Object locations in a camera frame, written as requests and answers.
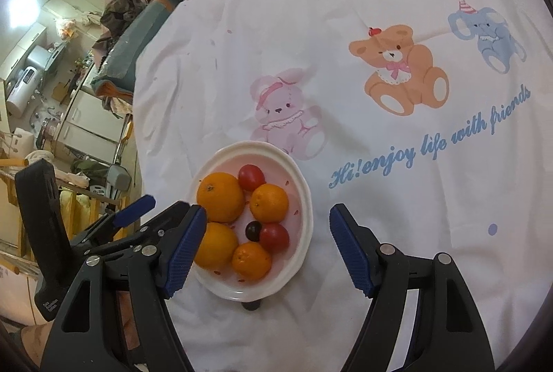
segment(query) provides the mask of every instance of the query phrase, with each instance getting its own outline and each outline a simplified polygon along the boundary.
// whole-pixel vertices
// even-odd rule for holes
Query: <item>black round fruit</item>
[[[250,241],[259,242],[259,233],[263,228],[261,222],[251,221],[248,225],[245,226],[245,236]]]

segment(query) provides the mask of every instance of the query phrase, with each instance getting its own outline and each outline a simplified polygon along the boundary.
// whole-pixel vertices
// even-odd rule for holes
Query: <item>pink bow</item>
[[[405,71],[406,73],[410,73],[411,70],[407,66],[407,63],[405,61],[402,62],[389,62],[386,64],[386,69],[388,71],[392,71],[392,78],[394,80],[397,80],[397,75],[399,74],[399,70]]]

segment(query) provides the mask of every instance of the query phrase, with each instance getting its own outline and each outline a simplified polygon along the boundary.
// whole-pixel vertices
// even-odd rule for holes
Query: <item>red tomato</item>
[[[259,233],[259,244],[274,255],[288,248],[290,236],[280,224],[265,224]]]
[[[238,182],[242,189],[254,192],[261,185],[265,184],[263,171],[255,165],[245,165],[240,168]]]

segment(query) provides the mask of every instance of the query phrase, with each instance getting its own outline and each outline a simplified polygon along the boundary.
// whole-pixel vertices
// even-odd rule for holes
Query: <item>bright light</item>
[[[38,19],[40,8],[37,0],[10,0],[9,20],[13,28],[30,26]]]

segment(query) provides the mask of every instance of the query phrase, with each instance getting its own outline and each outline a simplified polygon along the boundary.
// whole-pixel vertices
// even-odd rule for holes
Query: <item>pink headband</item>
[[[265,103],[265,101],[269,97],[269,94],[271,94],[273,91],[276,91],[278,88],[282,88],[282,87],[283,87],[282,82],[276,82],[276,83],[273,83],[265,91],[263,91],[261,93],[261,96],[259,96],[259,102],[258,102],[257,108],[255,110],[257,111],[263,106],[263,104]]]

